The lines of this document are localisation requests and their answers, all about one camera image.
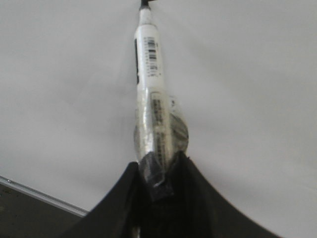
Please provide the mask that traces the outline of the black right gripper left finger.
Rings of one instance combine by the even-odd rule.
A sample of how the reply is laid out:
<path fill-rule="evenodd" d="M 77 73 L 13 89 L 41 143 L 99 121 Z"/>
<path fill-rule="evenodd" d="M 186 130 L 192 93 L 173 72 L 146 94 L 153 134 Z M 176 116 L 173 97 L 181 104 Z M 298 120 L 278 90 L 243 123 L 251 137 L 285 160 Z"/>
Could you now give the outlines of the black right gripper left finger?
<path fill-rule="evenodd" d="M 131 162 L 111 191 L 61 238 L 135 238 L 134 202 L 139 185 L 138 164 Z"/>

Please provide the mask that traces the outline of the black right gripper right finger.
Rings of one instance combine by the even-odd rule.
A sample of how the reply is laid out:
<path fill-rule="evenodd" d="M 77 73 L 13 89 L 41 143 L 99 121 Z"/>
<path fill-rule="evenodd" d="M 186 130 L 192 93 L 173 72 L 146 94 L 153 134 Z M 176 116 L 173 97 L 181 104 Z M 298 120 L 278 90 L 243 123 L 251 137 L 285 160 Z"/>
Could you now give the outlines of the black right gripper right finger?
<path fill-rule="evenodd" d="M 164 170 L 148 153 L 139 163 L 144 194 L 142 238 L 277 238 L 226 200 L 193 161 L 177 152 Z"/>

